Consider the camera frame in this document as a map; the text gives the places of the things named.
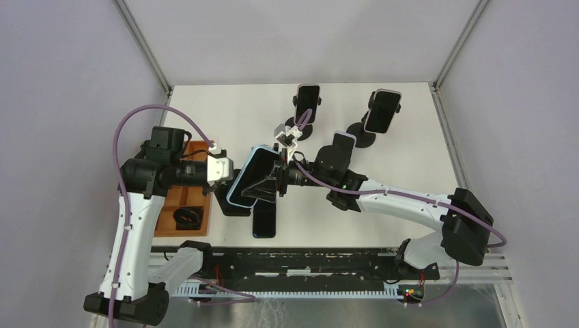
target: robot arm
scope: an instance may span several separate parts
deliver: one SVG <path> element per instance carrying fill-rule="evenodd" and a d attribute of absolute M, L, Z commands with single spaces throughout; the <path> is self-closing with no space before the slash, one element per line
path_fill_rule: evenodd
<path fill-rule="evenodd" d="M 419 193 L 406 189 L 393 188 L 376 182 L 375 180 L 364 181 L 359 191 L 376 189 L 401 191 L 410 195 L 428 197 L 437 202 L 451 203 L 448 195 Z M 442 226 L 444 223 L 440 220 L 441 217 L 448 214 L 449 210 L 447 208 L 392 194 L 361 195 L 356 200 L 356 203 L 361 212 L 392 215 L 419 223 L 433 230 L 432 233 L 424 237 L 407 240 L 401 247 L 401 249 L 404 249 L 403 254 L 401 254 L 401 259 L 404 259 L 404 262 L 412 268 L 421 270 L 434 262 L 442 262 L 449 258 L 448 254 L 444 251 L 444 247 L 442 247 Z"/>
<path fill-rule="evenodd" d="M 209 149 L 206 161 L 182 160 L 185 134 L 180 129 L 154 127 L 151 140 L 143 144 L 138 156 L 122 165 L 131 204 L 130 221 L 125 224 L 125 203 L 121 196 L 111 259 L 99 291 L 85 298 L 86 311 L 109 315 L 108 304 L 114 287 L 117 288 L 112 314 L 115 318 L 158 325 L 167 311 L 169 295 L 201 269 L 203 253 L 199 246 L 184 245 L 157 271 L 147 272 L 155 225 L 168 190 L 180 185 L 203 187 L 205 192 L 210 192 L 234 176 L 232 161 L 217 145 Z M 125 230 L 128 234 L 122 245 Z M 120 252 L 125 256 L 114 286 L 113 275 Z"/>
<path fill-rule="evenodd" d="M 404 271 L 416 272 L 448 257 L 473 266 L 482 264 L 490 232 L 450 209 L 463 210 L 492 226 L 493 218 L 470 191 L 457 188 L 453 195 L 421 193 L 356 174 L 348 169 L 355 142 L 353 136 L 350 138 L 348 141 L 344 134 L 337 133 L 333 144 L 321 148 L 314 162 L 302 161 L 299 165 L 295 160 L 285 161 L 282 150 L 281 164 L 277 165 L 282 173 L 275 175 L 280 196 L 287 185 L 313 186 L 321 182 L 332 189 L 326 199 L 341 210 L 382 213 L 431 228 L 431 234 L 408 239 L 399 248 L 398 271 L 403 276 Z"/>

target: black phone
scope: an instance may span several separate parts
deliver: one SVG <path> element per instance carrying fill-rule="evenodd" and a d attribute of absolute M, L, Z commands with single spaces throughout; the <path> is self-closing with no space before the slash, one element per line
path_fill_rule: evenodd
<path fill-rule="evenodd" d="M 275 203 L 258 200 L 253 207 L 253 236 L 255 238 L 275 237 Z"/>
<path fill-rule="evenodd" d="M 356 146 L 356 136 L 349 133 L 336 131 L 334 132 L 334 139 L 332 140 L 332 145 L 338 147 L 340 151 L 345 154 L 350 154 L 349 159 L 352 158 L 352 152 Z"/>
<path fill-rule="evenodd" d="M 320 86 L 300 84 L 298 86 L 298 95 L 296 97 L 296 115 L 294 116 L 294 123 L 304 115 L 304 113 L 311 108 L 312 113 L 308 124 L 312 124 L 315 120 L 315 110 L 320 101 Z"/>
<path fill-rule="evenodd" d="M 372 106 L 366 117 L 364 131 L 386 133 L 401 99 L 402 94 L 400 92 L 386 89 L 376 90 Z"/>

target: smartphone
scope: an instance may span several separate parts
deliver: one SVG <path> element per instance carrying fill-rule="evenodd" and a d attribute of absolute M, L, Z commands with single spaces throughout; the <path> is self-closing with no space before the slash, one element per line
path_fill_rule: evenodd
<path fill-rule="evenodd" d="M 356 146 L 356 136 L 349 133 L 336 131 L 334 132 L 332 145 L 338 147 L 338 149 L 344 152 L 344 154 L 350 154 L 350 158 L 352 158 L 352 152 Z"/>
<path fill-rule="evenodd" d="M 243 165 L 241 172 L 227 192 L 227 201 L 231 205 L 251 208 L 257 198 L 244 197 L 241 192 L 270 173 L 274 162 L 279 159 L 279 153 L 265 146 L 256 146 L 251 150 L 249 158 Z"/>
<path fill-rule="evenodd" d="M 299 119 L 304 115 L 304 113 L 311 108 L 312 113 L 309 118 L 308 125 L 312 124 L 315 120 L 315 110 L 320 99 L 320 86 L 319 85 L 298 85 L 298 95 L 296 98 L 296 115 L 294 116 L 294 123 L 299 121 Z"/>
<path fill-rule="evenodd" d="M 253 236 L 255 238 L 275 237 L 275 203 L 258 200 L 253 207 Z"/>
<path fill-rule="evenodd" d="M 372 107 L 366 116 L 364 131 L 386 133 L 401 99 L 402 94 L 398 91 L 376 90 L 372 100 Z"/>

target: white tabletop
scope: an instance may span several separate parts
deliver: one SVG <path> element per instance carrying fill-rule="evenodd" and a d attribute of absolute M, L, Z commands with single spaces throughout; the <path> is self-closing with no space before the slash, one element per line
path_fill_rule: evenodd
<path fill-rule="evenodd" d="M 313 161 L 332 143 L 335 131 L 359 122 L 376 89 L 402 93 L 400 113 L 388 133 L 377 135 L 370 148 L 354 150 L 350 169 L 394 187 L 431 193 L 453 193 L 456 180 L 426 83 L 321 84 L 313 134 L 298 150 Z M 274 129 L 294 114 L 297 85 L 181 85 L 170 105 L 189 115 L 210 138 L 227 149 L 241 168 L 252 146 L 272 145 Z M 168 113 L 165 126 L 184 128 L 200 139 L 182 118 Z M 185 240 L 234 247 L 392 247 L 430 232 L 419 224 L 373 213 L 343 212 L 326 200 L 327 189 L 290 186 L 277 202 L 277 234 L 253 238 L 252 217 L 226 217 L 212 200 L 206 237 L 155 238 L 153 245 L 179 245 Z"/>

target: gray wall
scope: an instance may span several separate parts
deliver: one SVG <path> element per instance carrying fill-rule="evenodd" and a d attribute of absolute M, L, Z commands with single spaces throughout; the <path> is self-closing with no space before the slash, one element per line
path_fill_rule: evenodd
<path fill-rule="evenodd" d="M 112 136 L 163 93 L 112 1 L 0 3 L 0 325 L 86 327 L 112 247 Z M 122 134 L 121 158 L 159 113 Z"/>
<path fill-rule="evenodd" d="M 433 81 L 477 0 L 127 0 L 173 85 Z"/>
<path fill-rule="evenodd" d="M 493 1 L 442 87 L 529 327 L 577 327 L 579 3 Z"/>

